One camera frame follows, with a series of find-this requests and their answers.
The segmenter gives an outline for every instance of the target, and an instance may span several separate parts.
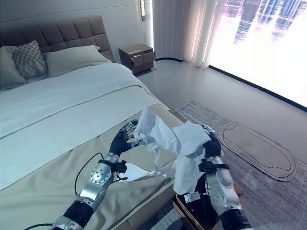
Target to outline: white pillow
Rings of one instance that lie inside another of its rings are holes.
[[[44,54],[49,70],[48,76],[56,77],[75,69],[110,63],[109,59],[98,52],[99,49],[94,45],[80,46]]]
[[[0,48],[0,88],[10,89],[26,83],[26,80],[19,74],[12,54],[15,46],[2,46]]]

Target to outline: wall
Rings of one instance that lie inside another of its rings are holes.
[[[152,0],[145,3],[142,22],[139,0],[0,0],[0,29],[101,15],[115,61],[120,62],[120,46],[154,45]]]

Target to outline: wall lamp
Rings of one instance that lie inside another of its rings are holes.
[[[141,7],[142,22],[144,22],[144,21],[146,21],[146,16],[145,16],[145,0],[140,0],[140,7]]]

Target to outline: white duvet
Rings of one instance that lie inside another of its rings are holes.
[[[115,63],[2,93],[0,189],[153,104],[161,102]]]

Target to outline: nightstand drawer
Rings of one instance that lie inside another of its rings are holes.
[[[131,62],[134,66],[140,66],[148,62],[153,62],[155,60],[155,51],[149,52],[142,55],[135,55],[131,58]]]

